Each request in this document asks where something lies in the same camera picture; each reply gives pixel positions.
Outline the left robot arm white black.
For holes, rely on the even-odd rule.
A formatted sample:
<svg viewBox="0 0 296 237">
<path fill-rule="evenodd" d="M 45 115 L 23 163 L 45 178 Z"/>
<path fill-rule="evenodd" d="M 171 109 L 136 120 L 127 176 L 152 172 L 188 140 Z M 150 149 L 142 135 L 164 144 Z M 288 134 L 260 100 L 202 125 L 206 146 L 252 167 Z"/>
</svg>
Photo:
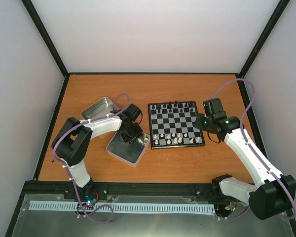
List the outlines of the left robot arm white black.
<svg viewBox="0 0 296 237">
<path fill-rule="evenodd" d="M 63 164 L 81 198 L 89 198 L 93 193 L 93 180 L 84 163 L 90 141 L 105 133 L 117 132 L 122 143 L 134 143 L 143 134 L 140 124 L 135 122 L 139 116 L 143 116 L 142 111 L 131 104 L 99 118 L 77 120 L 71 117 L 66 120 L 52 142 L 52 154 Z"/>
</svg>

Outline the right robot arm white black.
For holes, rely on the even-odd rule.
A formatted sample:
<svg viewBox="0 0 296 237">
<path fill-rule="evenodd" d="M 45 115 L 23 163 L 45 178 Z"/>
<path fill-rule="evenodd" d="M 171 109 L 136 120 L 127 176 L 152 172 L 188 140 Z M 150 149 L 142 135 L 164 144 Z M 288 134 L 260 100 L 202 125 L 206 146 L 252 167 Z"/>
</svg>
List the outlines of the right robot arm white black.
<svg viewBox="0 0 296 237">
<path fill-rule="evenodd" d="M 245 203 L 254 215 L 265 220 L 291 209 L 296 216 L 296 180 L 284 175 L 271 164 L 250 138 L 243 118 L 228 117 L 219 98 L 203 102 L 204 113 L 198 114 L 194 126 L 208 134 L 217 135 L 238 156 L 249 172 L 253 184 L 244 183 L 230 175 L 218 177 L 216 193 Z"/>
</svg>

